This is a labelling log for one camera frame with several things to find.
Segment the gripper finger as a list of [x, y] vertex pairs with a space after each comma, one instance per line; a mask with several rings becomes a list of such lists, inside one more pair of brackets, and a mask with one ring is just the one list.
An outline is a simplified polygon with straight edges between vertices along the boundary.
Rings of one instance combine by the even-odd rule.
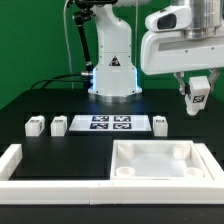
[[221, 71], [219, 68], [210, 69], [210, 75], [208, 77], [208, 81], [210, 84], [210, 91], [214, 90], [215, 82], [219, 78], [220, 74], [221, 74]]
[[184, 73], [183, 72], [175, 72], [174, 77], [179, 83], [179, 91], [182, 95], [186, 94], [186, 84], [184, 82]]

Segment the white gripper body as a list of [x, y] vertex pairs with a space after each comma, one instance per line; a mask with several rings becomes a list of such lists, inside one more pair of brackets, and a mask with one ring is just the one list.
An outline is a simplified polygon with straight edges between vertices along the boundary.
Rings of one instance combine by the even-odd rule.
[[224, 67], [221, 6], [169, 6], [148, 15], [141, 42], [146, 75]]

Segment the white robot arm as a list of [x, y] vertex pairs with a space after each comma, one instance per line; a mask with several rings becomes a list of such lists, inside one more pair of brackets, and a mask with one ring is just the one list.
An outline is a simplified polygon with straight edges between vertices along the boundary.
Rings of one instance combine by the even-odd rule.
[[[172, 73], [186, 88], [189, 102], [196, 92], [206, 95], [224, 67], [223, 0], [172, 0], [170, 6], [145, 19], [147, 32], [141, 42], [141, 70], [147, 75]], [[98, 64], [93, 69], [89, 93], [106, 101], [125, 100], [142, 92], [137, 69], [132, 63], [129, 24], [116, 17], [113, 6], [95, 6], [93, 15], [98, 33]], [[187, 71], [208, 69], [207, 78], [184, 83]]]

